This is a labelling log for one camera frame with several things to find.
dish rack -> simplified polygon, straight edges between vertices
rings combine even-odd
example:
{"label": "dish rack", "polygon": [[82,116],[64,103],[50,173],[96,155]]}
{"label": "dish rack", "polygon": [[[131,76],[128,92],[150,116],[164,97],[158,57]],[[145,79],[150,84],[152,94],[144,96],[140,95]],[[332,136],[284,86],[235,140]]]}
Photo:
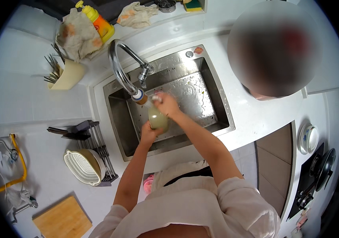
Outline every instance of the dish rack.
{"label": "dish rack", "polygon": [[105,177],[97,187],[111,186],[111,182],[118,178],[113,166],[111,165],[109,152],[99,128],[99,121],[87,120],[75,126],[78,132],[90,136],[86,140],[77,140],[79,149],[90,149],[98,153],[106,166]]}

white blouse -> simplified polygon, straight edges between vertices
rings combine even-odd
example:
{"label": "white blouse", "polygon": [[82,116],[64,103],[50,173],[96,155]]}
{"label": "white blouse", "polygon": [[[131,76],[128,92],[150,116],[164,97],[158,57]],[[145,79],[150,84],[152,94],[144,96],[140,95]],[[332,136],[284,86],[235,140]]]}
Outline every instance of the white blouse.
{"label": "white blouse", "polygon": [[136,238],[170,224],[204,226],[213,238],[276,238],[280,219],[244,179],[228,178],[216,187],[212,177],[197,176],[159,188],[130,213],[111,206],[89,237]]}

faucet spout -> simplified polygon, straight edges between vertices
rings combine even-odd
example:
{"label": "faucet spout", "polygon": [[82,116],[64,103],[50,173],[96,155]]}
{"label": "faucet spout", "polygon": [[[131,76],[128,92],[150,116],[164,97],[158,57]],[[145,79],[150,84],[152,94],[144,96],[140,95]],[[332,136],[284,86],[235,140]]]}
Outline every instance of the faucet spout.
{"label": "faucet spout", "polygon": [[153,73],[153,67],[147,61],[141,59],[128,45],[126,45],[123,41],[115,39],[111,41],[109,45],[109,59],[113,68],[113,72],[118,80],[118,82],[122,85],[122,87],[132,96],[136,97],[141,94],[139,89],[135,87],[134,84],[131,83],[127,74],[123,71],[122,66],[119,62],[117,55],[117,47],[123,49],[126,53],[128,53],[134,60],[136,60],[142,71],[140,72],[138,79],[142,86],[142,88],[146,88],[145,80],[148,75]]}

yellow gas hose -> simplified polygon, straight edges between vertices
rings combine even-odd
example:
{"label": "yellow gas hose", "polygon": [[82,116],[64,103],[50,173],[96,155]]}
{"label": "yellow gas hose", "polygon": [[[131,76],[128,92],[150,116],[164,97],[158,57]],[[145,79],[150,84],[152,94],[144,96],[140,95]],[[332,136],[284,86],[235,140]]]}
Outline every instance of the yellow gas hose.
{"label": "yellow gas hose", "polygon": [[25,166],[23,155],[21,154],[20,149],[19,149],[19,147],[16,144],[16,140],[15,140],[16,136],[15,136],[15,134],[10,134],[10,137],[12,139],[12,144],[15,147],[17,153],[19,154],[19,158],[21,159],[21,163],[23,165],[23,175],[20,178],[12,180],[12,181],[6,183],[5,185],[1,186],[0,187],[0,192],[4,191],[6,187],[8,188],[9,186],[12,186],[12,185],[14,185],[16,183],[20,183],[20,182],[24,181],[27,178],[27,167]]}

stainless steel sink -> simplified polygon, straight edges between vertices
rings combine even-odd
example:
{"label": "stainless steel sink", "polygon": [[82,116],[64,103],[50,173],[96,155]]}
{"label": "stainless steel sink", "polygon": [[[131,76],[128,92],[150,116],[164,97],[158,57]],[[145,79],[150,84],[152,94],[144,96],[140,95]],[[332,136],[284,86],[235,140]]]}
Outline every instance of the stainless steel sink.
{"label": "stainless steel sink", "polygon": [[[170,93],[177,99],[182,112],[215,136],[235,129],[224,90],[203,45],[176,52],[150,64],[154,72],[147,77],[147,88],[144,89],[149,97],[159,91]],[[139,72],[140,68],[137,68],[127,74],[137,87],[140,87]],[[104,87],[104,93],[119,149],[124,161],[129,161],[139,144],[140,129],[148,120],[148,108],[133,102],[116,80]],[[157,137],[148,156],[187,145],[191,142],[184,131],[170,120],[169,130]]]}

